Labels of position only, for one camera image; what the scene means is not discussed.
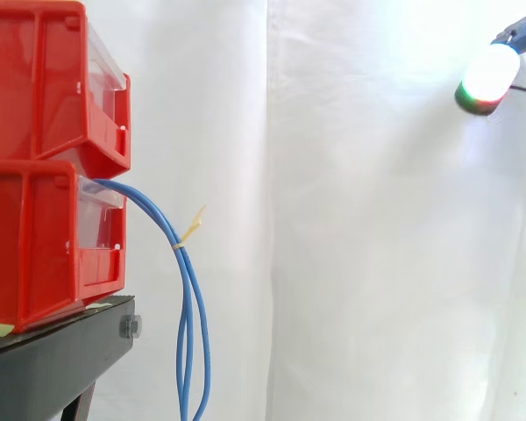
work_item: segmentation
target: white fabric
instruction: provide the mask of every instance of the white fabric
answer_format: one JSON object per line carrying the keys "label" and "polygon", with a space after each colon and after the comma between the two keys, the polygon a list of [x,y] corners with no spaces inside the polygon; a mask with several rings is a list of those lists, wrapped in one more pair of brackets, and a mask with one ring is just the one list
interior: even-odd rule
{"label": "white fabric", "polygon": [[[452,98],[526,2],[88,7],[132,78],[123,181],[183,230],[209,206],[188,243],[212,343],[204,419],[526,420],[526,96],[490,118]],[[89,419],[177,419],[181,281],[140,210],[128,229],[143,336]]]}

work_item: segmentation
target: yellow wire tag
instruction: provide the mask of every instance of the yellow wire tag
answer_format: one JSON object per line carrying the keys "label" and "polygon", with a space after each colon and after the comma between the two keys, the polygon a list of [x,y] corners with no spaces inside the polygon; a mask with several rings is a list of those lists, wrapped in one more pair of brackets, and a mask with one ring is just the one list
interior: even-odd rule
{"label": "yellow wire tag", "polygon": [[181,237],[181,243],[179,244],[176,244],[174,246],[174,250],[177,250],[178,248],[182,248],[184,246],[184,243],[185,241],[187,241],[187,239],[189,238],[189,236],[195,232],[196,230],[199,229],[199,227],[203,224],[202,220],[201,220],[201,215],[203,214],[204,210],[207,209],[207,205],[205,204],[201,210],[199,211],[199,213],[196,214],[196,217],[195,219],[193,219],[193,224],[191,224],[191,226],[189,227],[189,229],[187,230],[187,232],[185,232],[185,235],[183,235],[183,237]]}

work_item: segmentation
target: red storage bin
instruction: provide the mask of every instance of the red storage bin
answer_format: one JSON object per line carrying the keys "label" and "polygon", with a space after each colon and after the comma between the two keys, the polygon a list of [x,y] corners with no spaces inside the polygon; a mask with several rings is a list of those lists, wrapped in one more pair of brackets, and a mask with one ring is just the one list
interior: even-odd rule
{"label": "red storage bin", "polygon": [[124,286],[125,198],[63,161],[0,161],[0,324],[22,332]]}
{"label": "red storage bin", "polygon": [[88,178],[131,164],[130,80],[65,1],[0,1],[0,160],[64,160]]}

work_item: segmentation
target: screw head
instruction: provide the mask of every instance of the screw head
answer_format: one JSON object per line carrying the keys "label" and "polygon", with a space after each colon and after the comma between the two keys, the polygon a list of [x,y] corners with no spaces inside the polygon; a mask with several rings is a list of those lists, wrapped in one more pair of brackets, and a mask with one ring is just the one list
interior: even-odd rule
{"label": "screw head", "polygon": [[142,317],[138,314],[127,316],[124,321],[124,336],[128,339],[136,339],[142,333]]}

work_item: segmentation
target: transparent bin front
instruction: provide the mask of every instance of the transparent bin front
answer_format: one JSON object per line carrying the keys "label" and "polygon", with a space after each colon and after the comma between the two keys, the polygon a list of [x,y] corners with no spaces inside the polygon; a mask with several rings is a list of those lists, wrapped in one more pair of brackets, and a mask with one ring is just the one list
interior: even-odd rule
{"label": "transparent bin front", "polygon": [[114,212],[124,207],[124,196],[80,176],[78,241],[80,248],[118,249],[111,240]]}
{"label": "transparent bin front", "polygon": [[126,78],[107,48],[88,24],[89,91],[96,104],[115,121],[115,92],[126,90]]}

